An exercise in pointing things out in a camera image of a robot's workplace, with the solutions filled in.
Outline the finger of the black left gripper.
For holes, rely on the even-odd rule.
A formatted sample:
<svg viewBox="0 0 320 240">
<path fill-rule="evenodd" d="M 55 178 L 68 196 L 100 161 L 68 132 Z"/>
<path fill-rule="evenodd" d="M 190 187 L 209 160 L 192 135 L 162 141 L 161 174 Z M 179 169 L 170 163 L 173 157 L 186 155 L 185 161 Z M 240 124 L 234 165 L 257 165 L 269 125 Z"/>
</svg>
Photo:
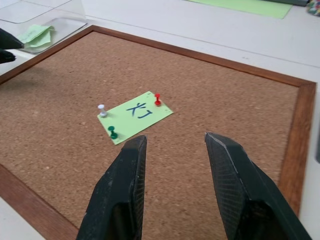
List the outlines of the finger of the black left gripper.
<svg viewBox="0 0 320 240">
<path fill-rule="evenodd" d="M 0 28 L 0 48 L 2 50 L 23 49 L 24 44 L 15 36 Z"/>
<path fill-rule="evenodd" d="M 7 50 L 0 50 L 0 64 L 10 63 L 14 62 L 16 60 L 16 56 L 7 51 Z"/>
</svg>

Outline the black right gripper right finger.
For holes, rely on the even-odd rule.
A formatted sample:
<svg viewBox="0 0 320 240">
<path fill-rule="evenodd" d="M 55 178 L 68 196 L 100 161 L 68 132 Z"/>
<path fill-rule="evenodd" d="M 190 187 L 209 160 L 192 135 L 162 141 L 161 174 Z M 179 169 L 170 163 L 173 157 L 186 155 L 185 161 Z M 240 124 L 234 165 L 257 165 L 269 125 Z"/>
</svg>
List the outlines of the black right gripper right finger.
<svg viewBox="0 0 320 240">
<path fill-rule="evenodd" d="M 236 141 L 204 137 L 219 213 L 229 240 L 309 240 L 274 181 Z"/>
</svg>

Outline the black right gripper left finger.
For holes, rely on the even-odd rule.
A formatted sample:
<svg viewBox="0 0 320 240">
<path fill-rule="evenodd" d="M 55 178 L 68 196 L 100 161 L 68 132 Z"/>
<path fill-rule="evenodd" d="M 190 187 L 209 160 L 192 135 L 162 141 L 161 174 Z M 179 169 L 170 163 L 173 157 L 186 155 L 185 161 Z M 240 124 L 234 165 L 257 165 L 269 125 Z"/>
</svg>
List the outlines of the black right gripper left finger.
<svg viewBox="0 0 320 240">
<path fill-rule="evenodd" d="M 140 240 L 143 232 L 147 137 L 128 140 L 96 183 L 78 240 Z"/>
</svg>

